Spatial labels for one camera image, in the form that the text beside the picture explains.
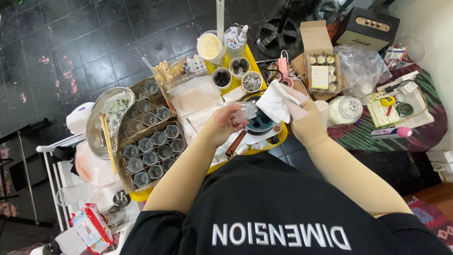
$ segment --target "glass jar lid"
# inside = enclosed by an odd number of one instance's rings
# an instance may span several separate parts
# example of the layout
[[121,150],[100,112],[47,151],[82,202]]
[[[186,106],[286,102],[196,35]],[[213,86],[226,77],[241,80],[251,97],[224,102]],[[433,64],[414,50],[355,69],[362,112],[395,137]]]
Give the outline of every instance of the glass jar lid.
[[339,105],[340,114],[348,119],[355,119],[362,114],[362,103],[357,98],[346,96]]

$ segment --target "wet wipes package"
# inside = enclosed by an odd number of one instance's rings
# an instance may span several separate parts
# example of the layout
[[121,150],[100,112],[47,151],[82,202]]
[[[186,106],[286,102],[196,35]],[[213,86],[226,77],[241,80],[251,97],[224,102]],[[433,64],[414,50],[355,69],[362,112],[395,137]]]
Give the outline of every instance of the wet wipes package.
[[113,244],[111,230],[95,204],[86,203],[71,216],[70,224],[76,229],[92,254],[99,255]]

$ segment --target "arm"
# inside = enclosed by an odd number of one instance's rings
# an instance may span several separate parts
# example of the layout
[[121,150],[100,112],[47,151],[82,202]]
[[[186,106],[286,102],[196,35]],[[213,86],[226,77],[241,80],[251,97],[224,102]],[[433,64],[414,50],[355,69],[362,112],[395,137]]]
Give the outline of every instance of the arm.
[[148,197],[144,211],[180,211],[187,214],[211,165],[216,148],[247,121],[234,120],[240,106],[227,105],[215,111],[200,134],[162,177]]
[[294,89],[285,90],[299,101],[305,101],[302,107],[306,113],[301,112],[300,106],[285,101],[293,117],[292,130],[329,183],[375,217],[393,212],[412,213],[386,181],[327,136],[318,108],[312,100],[307,100],[305,95]]

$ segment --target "gloved hand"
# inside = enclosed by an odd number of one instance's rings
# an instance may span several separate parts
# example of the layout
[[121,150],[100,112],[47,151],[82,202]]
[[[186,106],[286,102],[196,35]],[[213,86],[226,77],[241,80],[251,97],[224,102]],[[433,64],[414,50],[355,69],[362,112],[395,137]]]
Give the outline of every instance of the gloved hand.
[[291,128],[296,138],[308,148],[328,137],[324,131],[324,125],[321,122],[316,104],[306,95],[293,88],[286,86],[283,88],[288,94],[301,102],[301,105],[297,105],[289,99],[284,99],[286,107],[293,117]]
[[206,142],[218,148],[224,144],[230,135],[244,128],[249,122],[247,120],[237,121],[233,115],[241,106],[239,104],[229,104],[217,109],[206,121],[199,136]]

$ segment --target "chopsticks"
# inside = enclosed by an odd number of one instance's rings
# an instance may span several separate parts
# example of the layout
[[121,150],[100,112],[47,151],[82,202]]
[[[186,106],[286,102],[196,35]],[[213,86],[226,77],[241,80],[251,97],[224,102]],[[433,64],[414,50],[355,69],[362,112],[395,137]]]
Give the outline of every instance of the chopsticks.
[[105,136],[105,139],[106,139],[107,151],[109,152],[110,164],[112,165],[113,174],[115,175],[116,174],[116,166],[115,166],[115,161],[114,161],[114,158],[113,158],[113,150],[112,150],[112,144],[110,142],[110,134],[109,134],[109,128],[108,128],[108,125],[107,125],[106,115],[102,114],[102,113],[100,113],[99,115],[101,116],[102,129],[104,129],[104,136]]

